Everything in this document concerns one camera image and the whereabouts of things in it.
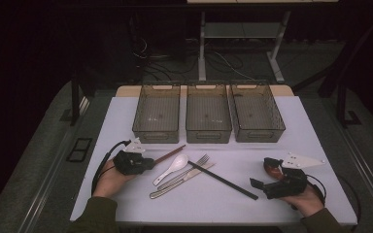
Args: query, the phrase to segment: person's left hand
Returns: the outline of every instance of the person's left hand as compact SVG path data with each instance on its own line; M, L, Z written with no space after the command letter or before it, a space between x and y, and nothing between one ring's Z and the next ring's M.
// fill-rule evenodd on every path
M92 196L111 198L120 191L126 182L136 177L135 175L125 176L114 166L113 160L108 160L105 163L105 166L101 171L101 174L103 174L99 177L98 184L96 185Z

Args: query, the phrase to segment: white tabletop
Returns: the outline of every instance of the white tabletop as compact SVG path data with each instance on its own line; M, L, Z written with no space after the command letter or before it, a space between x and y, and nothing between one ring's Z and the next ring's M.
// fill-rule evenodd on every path
M306 168L306 174L318 178L327 191L326 206L341 224L356 224L356 215L334 171L326 159L318 137L298 97L275 97L287 130L278 143L259 144L235 142L232 132L228 144L188 144L185 131L186 98L181 98L180 142L178 144L145 144L144 157L159 158L186 145L191 161L207 153L216 165L210 171L259 196L253 200L231 187L206 175L199 174L168 193L150 199L156 190L153 180L163 173L175 156L157 164L129 182L115 197L118 202L116 220L128 224L188 224L188 225L285 225L299 222L301 215L283 201L268 200L261 190L251 187L250 178L272 183L263 168L264 157L283 159L289 152L325 160L323 166ZM89 162L71 220L84 211L90 197L93 175L113 145L134 139L131 130L138 98L115 97L102 126ZM165 181L179 173L172 174Z

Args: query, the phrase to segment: black chopstick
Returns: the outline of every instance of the black chopstick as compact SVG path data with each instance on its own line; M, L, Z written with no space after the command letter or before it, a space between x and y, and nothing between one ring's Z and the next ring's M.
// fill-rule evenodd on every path
M220 176L218 176L218 175L216 175L216 174L214 174L214 173L208 171L207 169L202 168L202 167L196 165L195 163L193 163L193 162L191 162L191 161L188 161L187 163L189 163L190 165L192 165L194 168L198 169L199 171L201 171L201 172L203 172L203 173L206 173L206 174L210 175L211 177L217 179L218 181L220 181L220 182L222 182L222 183L225 183L226 185L228 185L228 186L234 188L235 190L240 191L242 194L245 194L245 195L247 195L248 197L253 198L254 200L258 199L258 196L256 196L255 194L252 194L252 193L248 192L248 191L245 190L244 188L242 188L242 187L240 187L240 186L238 186L238 185L236 185L236 184L234 184L234 183L231 183L231 182L227 181L226 179L224 179L224 178L222 178L222 177L220 177Z

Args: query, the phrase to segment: plastic storage bin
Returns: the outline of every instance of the plastic storage bin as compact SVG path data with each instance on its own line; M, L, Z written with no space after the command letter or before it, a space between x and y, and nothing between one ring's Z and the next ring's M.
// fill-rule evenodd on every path
M235 140L276 143L286 130L267 81L231 81L229 105Z
M191 144L227 144L231 131L225 83L188 83L186 141Z
M143 83L132 131L144 144L176 144L181 83Z

